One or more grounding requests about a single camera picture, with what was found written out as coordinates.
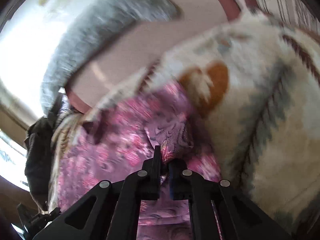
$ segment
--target black plastic mount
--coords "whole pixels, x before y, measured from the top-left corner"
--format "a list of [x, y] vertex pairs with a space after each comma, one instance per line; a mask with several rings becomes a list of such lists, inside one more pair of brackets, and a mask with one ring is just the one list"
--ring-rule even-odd
[[[34, 240], [135, 240], [141, 200], [160, 192], [160, 147], [142, 170], [123, 181], [104, 180], [41, 230]], [[173, 200], [188, 200], [193, 240], [289, 240], [252, 201], [228, 183], [205, 180], [183, 160], [168, 164]]]

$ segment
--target dark cloth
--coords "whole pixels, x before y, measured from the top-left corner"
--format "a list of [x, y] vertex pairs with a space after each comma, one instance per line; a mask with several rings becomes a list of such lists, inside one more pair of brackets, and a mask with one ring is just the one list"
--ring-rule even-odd
[[61, 106], [62, 94], [49, 111], [48, 117], [41, 117], [27, 130], [24, 141], [27, 148], [25, 175], [28, 179], [30, 194], [41, 211], [47, 211], [49, 180], [53, 158], [51, 137]]
[[1, 236], [0, 236], [1, 239], [22, 240], [22, 238], [19, 236], [16, 230], [14, 230], [12, 225], [6, 219], [1, 209], [0, 209], [0, 233], [1, 233]]

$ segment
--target beige fabric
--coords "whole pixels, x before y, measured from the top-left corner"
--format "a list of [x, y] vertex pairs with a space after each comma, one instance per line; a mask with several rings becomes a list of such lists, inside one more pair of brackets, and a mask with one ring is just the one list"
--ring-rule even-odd
[[319, 21], [301, 0], [257, 0], [261, 10], [273, 14], [283, 22], [320, 33]]
[[165, 53], [148, 85], [177, 78], [204, 118], [223, 177], [296, 233], [320, 212], [319, 66], [317, 43], [258, 13]]
[[73, 78], [71, 89], [93, 107], [135, 73], [143, 73], [163, 52], [215, 25], [227, 22], [218, 0], [172, 0], [182, 11], [174, 22], [137, 24]]

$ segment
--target metal screw head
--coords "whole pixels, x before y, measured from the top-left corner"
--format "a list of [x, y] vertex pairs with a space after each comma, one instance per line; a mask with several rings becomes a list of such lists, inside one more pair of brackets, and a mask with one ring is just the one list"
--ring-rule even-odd
[[106, 187], [109, 187], [110, 183], [106, 180], [100, 182], [99, 186], [102, 187], [102, 188], [106, 188]]
[[144, 176], [146, 176], [148, 173], [146, 172], [146, 171], [144, 171], [144, 170], [141, 170], [141, 171], [138, 171], [138, 176], [139, 177], [144, 177]]
[[223, 179], [222, 181], [220, 181], [220, 185], [223, 187], [229, 187], [230, 186], [230, 181]]
[[184, 170], [184, 171], [182, 172], [182, 174], [183, 174], [184, 176], [191, 176], [191, 175], [192, 175], [192, 171], [191, 171], [191, 170]]

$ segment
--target brown pattern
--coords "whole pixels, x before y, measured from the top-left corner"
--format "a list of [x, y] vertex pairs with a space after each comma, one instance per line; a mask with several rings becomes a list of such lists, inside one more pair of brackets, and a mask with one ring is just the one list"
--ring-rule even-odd
[[153, 75], [159, 64], [160, 59], [158, 58], [149, 65], [147, 73], [141, 79], [141, 83], [140, 86], [137, 88], [136, 94], [143, 91], [144, 87], [147, 85], [147, 81], [150, 80], [150, 77]]
[[[199, 67], [194, 67], [189, 71], [185, 72], [180, 78], [179, 82], [185, 90], [188, 90], [190, 85], [190, 78], [193, 73], [203, 73]], [[201, 117], [206, 117], [212, 110], [217, 106], [218, 103], [223, 99], [224, 94], [228, 89], [228, 67], [223, 62], [213, 61], [209, 63], [206, 67], [205, 74], [207, 74], [213, 86], [209, 87], [210, 99], [207, 101], [205, 98], [199, 96], [199, 104], [195, 107], [197, 108]]]
[[285, 34], [282, 35], [282, 38], [284, 39], [284, 41], [286, 41], [289, 45], [292, 46], [295, 53], [299, 55], [302, 62], [306, 65], [307, 69], [311, 71], [312, 75], [318, 81], [318, 84], [320, 86], [320, 74], [318, 73], [318, 70], [309, 53], [305, 49], [303, 49], [294, 38]]

